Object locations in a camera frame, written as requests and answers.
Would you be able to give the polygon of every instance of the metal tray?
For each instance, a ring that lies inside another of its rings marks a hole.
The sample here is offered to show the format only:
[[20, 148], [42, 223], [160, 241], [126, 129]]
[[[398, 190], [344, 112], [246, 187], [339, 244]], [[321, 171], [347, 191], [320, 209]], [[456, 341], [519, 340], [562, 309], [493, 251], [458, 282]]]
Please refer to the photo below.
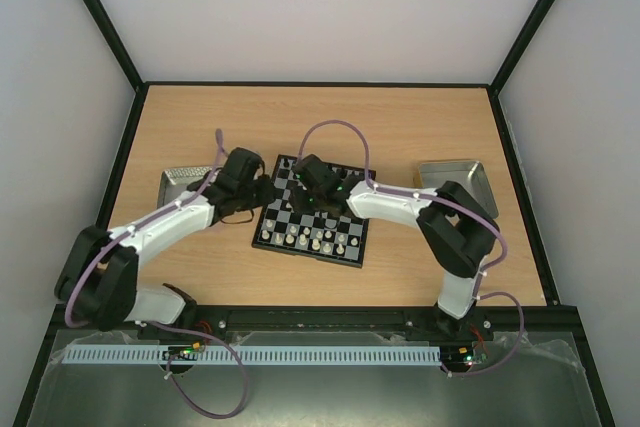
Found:
[[158, 207], [167, 205], [187, 190], [187, 185], [200, 180], [211, 170], [211, 166], [176, 167], [167, 169], [160, 176], [160, 191], [158, 192]]
[[491, 218], [498, 217], [498, 206], [482, 162], [479, 160], [457, 160], [425, 162], [418, 166], [417, 187], [437, 189], [442, 187], [442, 184], [447, 180], [461, 184], [484, 207]]

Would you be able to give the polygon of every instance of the white wall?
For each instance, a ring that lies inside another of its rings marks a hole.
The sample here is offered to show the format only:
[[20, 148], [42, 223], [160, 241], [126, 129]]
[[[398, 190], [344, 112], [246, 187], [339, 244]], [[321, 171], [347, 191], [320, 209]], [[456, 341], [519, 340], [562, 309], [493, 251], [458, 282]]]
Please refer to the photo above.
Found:
[[640, 2], [558, 0], [501, 96], [564, 303], [637, 425]]
[[0, 425], [11, 425], [133, 99], [81, 0], [0, 0]]
[[146, 80], [490, 82], [536, 0], [102, 0]]

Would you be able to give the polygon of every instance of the chessboard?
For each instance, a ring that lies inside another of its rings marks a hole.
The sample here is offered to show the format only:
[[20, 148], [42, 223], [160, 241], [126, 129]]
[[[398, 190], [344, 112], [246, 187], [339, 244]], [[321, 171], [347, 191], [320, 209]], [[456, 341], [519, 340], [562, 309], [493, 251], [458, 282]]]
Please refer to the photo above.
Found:
[[[276, 200], [262, 209], [251, 245], [361, 268], [369, 221], [344, 216], [334, 218], [326, 212], [315, 215], [293, 212], [289, 196], [293, 187], [301, 185], [292, 171], [295, 162], [296, 157], [278, 156], [272, 175]], [[330, 167], [343, 177], [355, 174], [364, 180], [364, 169], [340, 164], [330, 164]], [[374, 171], [369, 174], [375, 178]]]

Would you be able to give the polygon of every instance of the wooden tabletop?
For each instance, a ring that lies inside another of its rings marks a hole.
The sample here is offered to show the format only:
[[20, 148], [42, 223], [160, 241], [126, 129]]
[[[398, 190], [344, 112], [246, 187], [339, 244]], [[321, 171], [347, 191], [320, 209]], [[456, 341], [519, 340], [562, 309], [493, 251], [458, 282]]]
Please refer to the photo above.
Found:
[[[295, 155], [309, 127], [326, 119], [346, 120], [363, 131], [371, 167], [385, 184], [414, 186], [422, 161], [482, 161], [509, 256], [489, 271], [481, 294], [504, 290], [525, 305], [544, 305], [484, 89], [152, 86], [111, 226], [156, 208], [163, 170], [211, 163], [217, 127], [228, 150], [258, 152], [271, 172], [278, 154]], [[327, 162], [363, 164], [360, 140], [342, 126], [317, 130], [306, 152]], [[194, 234], [147, 264], [141, 280], [174, 284], [200, 304], [418, 306], [437, 299], [444, 271], [417, 229], [372, 220], [364, 266], [357, 269], [254, 249], [255, 228], [256, 220]], [[496, 243], [492, 255], [499, 249]]]

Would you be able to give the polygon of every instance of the purple cable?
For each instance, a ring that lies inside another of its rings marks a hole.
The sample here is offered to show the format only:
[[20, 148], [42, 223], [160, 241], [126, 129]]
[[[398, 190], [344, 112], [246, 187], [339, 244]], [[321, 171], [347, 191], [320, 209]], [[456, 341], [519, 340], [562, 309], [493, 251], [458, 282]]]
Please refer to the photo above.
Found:
[[444, 364], [442, 364], [441, 368], [442, 370], [445, 371], [447, 375], [450, 375], [451, 377], [473, 377], [474, 375], [487, 374], [493, 370], [496, 370], [503, 364], [505, 364], [511, 357], [513, 357], [513, 355], [516, 353], [516, 350], [518, 350], [518, 347], [520, 346], [520, 342], [522, 341], [522, 336], [524, 335], [524, 312], [522, 312], [522, 306], [520, 305], [520, 302], [518, 302], [518, 299], [516, 299], [513, 295], [511, 295], [508, 292], [492, 292], [490, 294], [481, 296], [480, 300], [489, 299], [491, 297], [496, 297], [498, 295], [509, 297], [513, 301], [513, 303], [516, 304], [516, 307], [518, 308], [518, 316], [520, 318], [520, 329], [518, 330], [518, 337], [516, 338], [515, 344], [513, 344], [513, 347], [511, 347], [511, 350], [507, 355], [505, 355], [498, 362], [496, 362], [490, 367], [487, 367], [486, 369], [476, 370], [474, 372], [451, 372], [449, 371], [449, 369], [447, 369], [447, 367]]
[[[135, 230], [140, 230], [140, 229], [144, 228], [145, 226], [149, 225], [151, 222], [154, 222], [154, 221], [158, 220], [160, 217], [162, 217], [162, 216], [164, 216], [166, 214], [169, 214], [169, 213], [173, 212], [174, 210], [177, 210], [177, 209], [179, 209], [181, 207], [189, 205], [191, 202], [193, 202], [194, 200], [196, 200], [198, 198], [198, 196], [204, 191], [204, 189], [206, 189], [207, 186], [209, 186], [209, 184], [213, 181], [214, 175], [216, 174], [218, 165], [219, 165], [220, 160], [221, 160], [221, 156], [222, 156], [223, 153], [226, 152], [224, 150], [224, 147], [222, 146], [223, 140], [224, 140], [224, 138], [223, 138], [223, 135], [222, 135], [222, 130], [216, 129], [216, 144], [218, 145], [218, 148], [217, 148], [217, 151], [216, 151], [216, 158], [215, 158], [215, 160], [213, 162], [211, 170], [209, 171], [209, 174], [207, 174], [207, 177], [205, 178], [205, 180], [202, 183], [202, 185], [198, 188], [198, 190], [196, 192], [194, 192], [194, 194], [191, 197], [189, 197], [187, 200], [185, 200], [182, 203], [181, 206], [178, 206], [175, 203], [168, 204], [164, 208], [159, 209], [157, 212], [155, 212], [154, 214], [152, 214], [149, 217], [147, 217], [146, 219], [140, 221], [137, 224], [134, 224]], [[76, 300], [78, 299], [78, 295], [80, 294], [80, 291], [84, 287], [84, 284], [89, 279], [89, 276], [91, 275], [91, 273], [100, 264], [100, 261], [109, 252], [111, 252], [120, 242], [122, 242], [123, 240], [128, 238], [130, 235], [131, 235], [130, 232], [123, 232], [118, 237], [116, 237], [111, 242], [109, 242], [106, 246], [104, 246], [102, 249], [100, 249], [100, 252], [98, 253], [98, 255], [96, 255], [94, 257], [94, 259], [89, 263], [89, 265], [87, 266], [85, 271], [82, 273], [82, 275], [78, 279], [78, 283], [76, 284], [76, 286], [74, 287], [73, 291], [71, 292], [71, 295], [69, 296], [69, 301], [67, 302], [67, 306], [66, 306], [66, 308], [64, 310], [64, 321], [67, 324], [67, 327], [77, 328], [77, 327], [82, 327], [82, 326], [88, 324], [88, 322], [86, 322], [86, 321], [76, 322], [76, 321], [73, 320], [73, 306], [75, 305]]]
[[[378, 186], [375, 187], [374, 186], [374, 182], [373, 180], [371, 180], [371, 176], [369, 175], [369, 144], [367, 143], [367, 139], [365, 139], [364, 134], [353, 124], [346, 122], [344, 120], [338, 120], [338, 119], [332, 119], [332, 120], [325, 120], [324, 122], [320, 122], [316, 125], [314, 125], [313, 127], [311, 127], [307, 133], [305, 134], [304, 138], [302, 139], [302, 143], [300, 144], [300, 149], [298, 150], [298, 160], [300, 160], [302, 158], [302, 153], [304, 152], [304, 146], [307, 143], [307, 140], [309, 140], [309, 136], [313, 133], [314, 130], [318, 129], [319, 127], [322, 127], [323, 125], [328, 125], [328, 124], [338, 124], [338, 125], [343, 125], [345, 127], [348, 127], [349, 129], [353, 130], [358, 137], [360, 137], [360, 140], [362, 141], [362, 145], [364, 147], [364, 178], [365, 181], [367, 182], [367, 185], [369, 187], [371, 187], [372, 189], [374, 189], [374, 191], [377, 192], [382, 192], [383, 194], [390, 194], [390, 195], [399, 195], [402, 197], [407, 197], [410, 199], [413, 199], [413, 195], [408, 194], [407, 192], [403, 191], [403, 190], [398, 190], [398, 189], [391, 189], [391, 188], [387, 188], [387, 187], [382, 187], [382, 186]], [[491, 232], [495, 238], [498, 240], [498, 242], [500, 243], [500, 246], [502, 247], [502, 252], [500, 253], [500, 255], [492, 260], [491, 262], [486, 263], [485, 265], [483, 265], [482, 267], [480, 267], [479, 269], [479, 273], [482, 274], [483, 272], [485, 272], [486, 270], [490, 269], [491, 267], [499, 264], [500, 262], [502, 262], [506, 257], [507, 257], [507, 252], [508, 252], [508, 247], [507, 247], [507, 241], [504, 238], [504, 236], [500, 233], [500, 231], [498, 229], [496, 229], [493, 225], [491, 225], [489, 222], [487, 222], [485, 219], [483, 219], [482, 217], [480, 217], [478, 214], [476, 214], [475, 212], [470, 211], [469, 209], [466, 209], [464, 207], [462, 207], [461, 205], [456, 204], [455, 202], [451, 202], [450, 200], [447, 199], [443, 199], [441, 197], [437, 197], [435, 195], [431, 195], [431, 194], [419, 194], [419, 198], [422, 200], [430, 200], [431, 202], [436, 202], [438, 204], [442, 204], [445, 205], [453, 210], [458, 211], [459, 213], [466, 215], [467, 217], [472, 218], [473, 220], [475, 220], [476, 222], [478, 222], [480, 225], [482, 225], [485, 229], [487, 229], [489, 232]], [[473, 296], [476, 297], [478, 295], [478, 291], [480, 290], [480, 283], [481, 283], [481, 279], [482, 279], [482, 275], [478, 275], [478, 278], [476, 280], [476, 284], [473, 287]]]
[[227, 349], [229, 353], [233, 356], [235, 361], [237, 362], [238, 367], [240, 367], [240, 373], [242, 374], [242, 397], [240, 398], [240, 402], [238, 402], [238, 405], [228, 414], [215, 414], [213, 412], [209, 412], [208, 410], [204, 410], [202, 407], [196, 405], [193, 402], [193, 400], [191, 400], [189, 396], [185, 393], [185, 391], [182, 390], [182, 387], [180, 387], [180, 384], [178, 383], [178, 381], [175, 379], [173, 375], [171, 375], [171, 362], [173, 362], [173, 360], [175, 359], [175, 357], [177, 357], [177, 355], [173, 355], [169, 358], [169, 360], [167, 361], [165, 370], [167, 372], [167, 375], [169, 375], [168, 378], [171, 380], [171, 382], [173, 382], [173, 385], [176, 386], [176, 389], [178, 389], [180, 396], [184, 399], [184, 401], [187, 403], [189, 407], [191, 407], [200, 415], [203, 415], [204, 417], [208, 417], [209, 419], [223, 420], [223, 419], [230, 419], [231, 417], [235, 417], [240, 412], [242, 412], [242, 409], [244, 409], [247, 403], [247, 399], [249, 398], [249, 373], [247, 372], [247, 368], [245, 367], [245, 365], [242, 363], [242, 359], [240, 358], [238, 353], [229, 344], [223, 342], [217, 337], [214, 337], [213, 335], [205, 334], [204, 332], [198, 332], [196, 330], [188, 330], [188, 329], [176, 329], [175, 327], [169, 327], [168, 325], [160, 324], [158, 322], [149, 322], [149, 324], [153, 325], [158, 329], [166, 330], [167, 332], [173, 332], [176, 334], [196, 335], [198, 337], [202, 337], [204, 339], [215, 342], [216, 344], [221, 345], [222, 347]]

